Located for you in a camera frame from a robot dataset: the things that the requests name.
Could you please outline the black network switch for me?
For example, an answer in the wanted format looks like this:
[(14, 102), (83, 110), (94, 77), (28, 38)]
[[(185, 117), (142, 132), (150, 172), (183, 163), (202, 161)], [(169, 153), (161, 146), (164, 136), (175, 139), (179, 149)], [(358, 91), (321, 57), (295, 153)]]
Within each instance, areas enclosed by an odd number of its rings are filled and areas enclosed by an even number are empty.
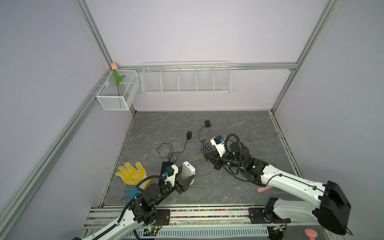
[(162, 176), (162, 180), (159, 180), (159, 185), (165, 185), (165, 180), (168, 177), (172, 177), (175, 173), (175, 170), (173, 168), (174, 163), (173, 162), (163, 162), (162, 163), (162, 168), (161, 168), (161, 173), (160, 175)]

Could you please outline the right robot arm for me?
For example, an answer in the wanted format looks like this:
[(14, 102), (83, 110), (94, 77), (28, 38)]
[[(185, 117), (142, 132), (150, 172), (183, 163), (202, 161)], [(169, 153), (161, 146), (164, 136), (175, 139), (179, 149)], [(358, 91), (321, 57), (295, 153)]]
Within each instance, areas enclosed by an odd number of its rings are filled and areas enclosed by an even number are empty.
[(204, 157), (216, 170), (226, 166), (234, 177), (240, 174), (258, 187), (272, 186), (300, 198), (297, 203), (270, 198), (263, 210), (266, 222), (276, 223), (286, 219), (317, 221), (336, 235), (352, 234), (348, 228), (352, 206), (337, 183), (306, 180), (253, 158), (236, 134), (229, 134), (226, 138), (218, 135), (210, 142), (213, 149)]

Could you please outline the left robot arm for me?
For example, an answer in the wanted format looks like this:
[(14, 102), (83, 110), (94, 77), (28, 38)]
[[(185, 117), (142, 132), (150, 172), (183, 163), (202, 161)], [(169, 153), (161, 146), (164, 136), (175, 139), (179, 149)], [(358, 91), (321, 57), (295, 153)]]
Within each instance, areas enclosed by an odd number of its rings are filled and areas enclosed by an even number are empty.
[(121, 240), (139, 227), (152, 224), (156, 221), (158, 214), (156, 206), (174, 191), (179, 194), (186, 192), (194, 178), (195, 176), (191, 175), (184, 179), (179, 174), (175, 180), (175, 185), (170, 189), (165, 184), (150, 184), (135, 199), (126, 204), (116, 220), (85, 239)]

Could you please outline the black power brick far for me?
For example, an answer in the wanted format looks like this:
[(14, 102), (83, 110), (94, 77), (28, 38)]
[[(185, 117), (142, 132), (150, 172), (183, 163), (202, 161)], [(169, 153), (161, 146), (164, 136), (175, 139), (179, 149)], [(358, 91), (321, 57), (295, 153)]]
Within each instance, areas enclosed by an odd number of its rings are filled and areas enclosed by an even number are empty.
[(206, 120), (206, 121), (205, 121), (205, 127), (206, 127), (206, 128), (210, 128), (210, 127), (211, 127), (211, 123), (210, 123), (209, 120)]

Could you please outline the blue yellow toy rake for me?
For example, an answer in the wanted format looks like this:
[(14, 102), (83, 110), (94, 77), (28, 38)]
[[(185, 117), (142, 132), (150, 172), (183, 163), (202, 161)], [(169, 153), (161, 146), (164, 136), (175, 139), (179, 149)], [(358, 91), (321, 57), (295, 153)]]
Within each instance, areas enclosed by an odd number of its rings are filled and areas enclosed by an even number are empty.
[(142, 192), (140, 190), (137, 190), (136, 186), (126, 185), (126, 188), (123, 192), (122, 200), (124, 201), (132, 200), (141, 193)]

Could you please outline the yellow work glove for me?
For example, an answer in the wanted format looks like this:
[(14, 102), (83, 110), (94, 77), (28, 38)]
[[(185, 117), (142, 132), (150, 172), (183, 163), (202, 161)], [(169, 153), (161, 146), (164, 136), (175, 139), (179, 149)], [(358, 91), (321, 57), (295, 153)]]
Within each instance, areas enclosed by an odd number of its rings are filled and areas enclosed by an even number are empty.
[(120, 177), (124, 184), (133, 186), (146, 178), (147, 172), (140, 162), (136, 162), (134, 166), (126, 162), (118, 167), (115, 176)]

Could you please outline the pink purple toy shovel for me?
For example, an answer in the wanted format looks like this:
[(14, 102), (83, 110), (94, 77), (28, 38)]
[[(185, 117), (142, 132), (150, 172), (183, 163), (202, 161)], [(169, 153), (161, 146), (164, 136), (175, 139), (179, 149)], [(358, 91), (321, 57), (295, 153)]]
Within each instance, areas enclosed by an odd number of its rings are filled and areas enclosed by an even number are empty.
[(265, 192), (267, 190), (270, 190), (272, 187), (273, 186), (269, 186), (269, 185), (267, 185), (266, 187), (259, 187), (259, 188), (257, 188), (257, 192), (258, 193), (263, 193), (263, 192)]

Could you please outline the white mesh basket small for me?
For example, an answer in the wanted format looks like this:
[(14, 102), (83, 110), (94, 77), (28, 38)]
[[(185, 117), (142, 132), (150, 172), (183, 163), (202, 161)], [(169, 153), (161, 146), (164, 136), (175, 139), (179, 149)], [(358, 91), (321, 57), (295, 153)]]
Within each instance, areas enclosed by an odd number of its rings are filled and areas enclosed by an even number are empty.
[(136, 71), (112, 70), (96, 97), (104, 110), (129, 111), (139, 86)]

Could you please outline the artificial tulip flower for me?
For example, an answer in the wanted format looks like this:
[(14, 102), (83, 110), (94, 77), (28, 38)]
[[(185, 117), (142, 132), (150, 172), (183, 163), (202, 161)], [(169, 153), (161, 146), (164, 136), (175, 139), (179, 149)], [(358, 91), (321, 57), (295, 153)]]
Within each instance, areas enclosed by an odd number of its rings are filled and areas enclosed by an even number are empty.
[(118, 75), (117, 70), (119, 69), (119, 67), (118, 67), (118, 65), (116, 63), (111, 63), (111, 69), (112, 69), (113, 75), (115, 77), (118, 96), (120, 96), (119, 85), (122, 82), (122, 80), (125, 78), (125, 75), (122, 75), (122, 76)]

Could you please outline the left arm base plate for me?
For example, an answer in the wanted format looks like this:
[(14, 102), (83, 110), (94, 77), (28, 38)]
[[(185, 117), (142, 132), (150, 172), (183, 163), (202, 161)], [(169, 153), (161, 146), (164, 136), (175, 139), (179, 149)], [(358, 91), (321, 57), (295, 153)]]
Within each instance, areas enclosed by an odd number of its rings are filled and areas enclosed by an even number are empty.
[(168, 226), (171, 220), (171, 210), (170, 209), (159, 209), (157, 210), (154, 221), (150, 226)]

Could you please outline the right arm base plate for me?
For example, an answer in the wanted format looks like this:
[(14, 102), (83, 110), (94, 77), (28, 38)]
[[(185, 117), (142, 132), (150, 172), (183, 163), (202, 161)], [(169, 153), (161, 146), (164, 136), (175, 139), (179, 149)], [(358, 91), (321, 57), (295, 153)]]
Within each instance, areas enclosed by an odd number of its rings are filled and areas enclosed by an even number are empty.
[(252, 224), (289, 224), (291, 219), (282, 219), (273, 211), (264, 208), (249, 208), (249, 218)]

